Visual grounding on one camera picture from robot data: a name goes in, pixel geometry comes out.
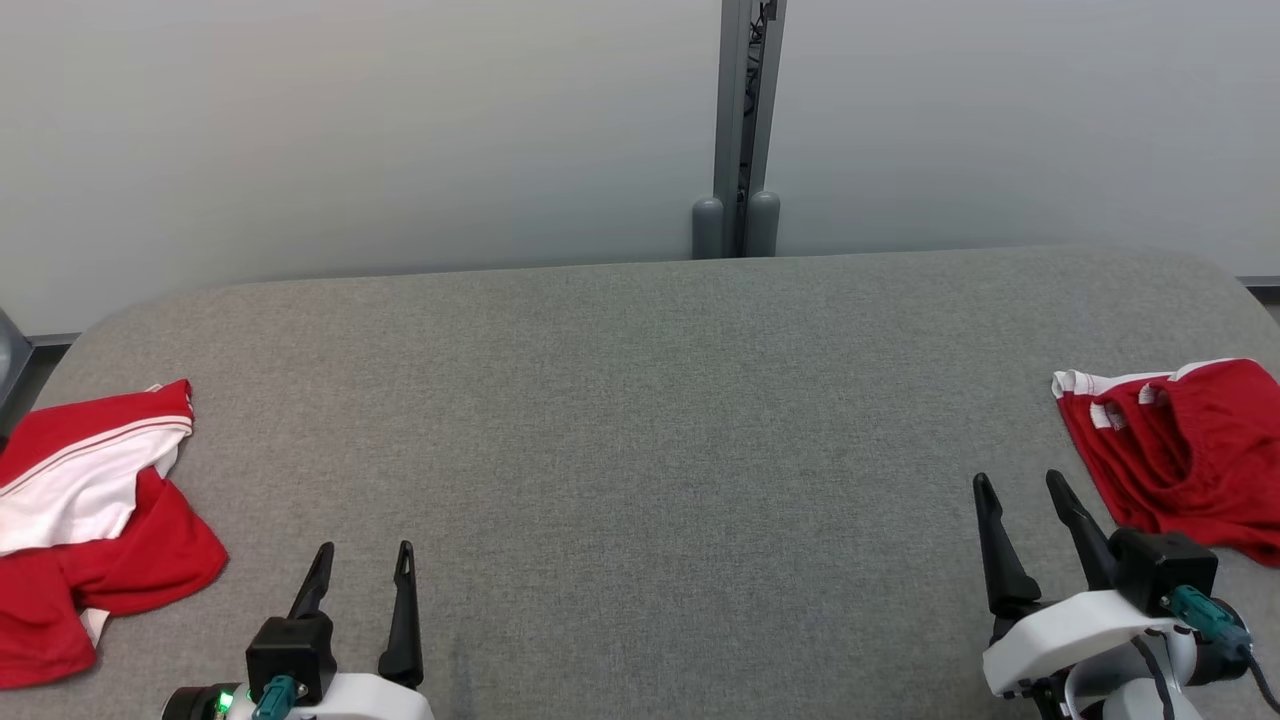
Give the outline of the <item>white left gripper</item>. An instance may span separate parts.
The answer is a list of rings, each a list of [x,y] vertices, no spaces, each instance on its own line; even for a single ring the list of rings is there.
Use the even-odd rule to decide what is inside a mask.
[[[332,578],[335,544],[324,542],[294,597],[288,619],[320,612]],[[337,674],[323,701],[297,703],[285,719],[433,719],[428,698],[417,689],[424,682],[422,639],[413,544],[401,541],[393,571],[396,602],[378,675]],[[253,719],[257,705],[244,683],[182,687],[160,711],[161,719]]]

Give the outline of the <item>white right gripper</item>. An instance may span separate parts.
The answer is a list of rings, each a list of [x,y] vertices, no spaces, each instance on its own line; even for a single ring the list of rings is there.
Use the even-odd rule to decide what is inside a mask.
[[[988,609],[996,618],[1024,618],[983,653],[991,694],[1010,700],[1048,684],[1062,700],[1175,700],[1190,687],[1249,674],[1247,656],[1171,614],[1167,601],[1148,614],[1111,591],[1116,559],[1107,536],[1061,471],[1048,469],[1044,482],[1089,591],[1024,618],[1039,607],[1041,587],[1012,547],[989,478],[973,478]]]

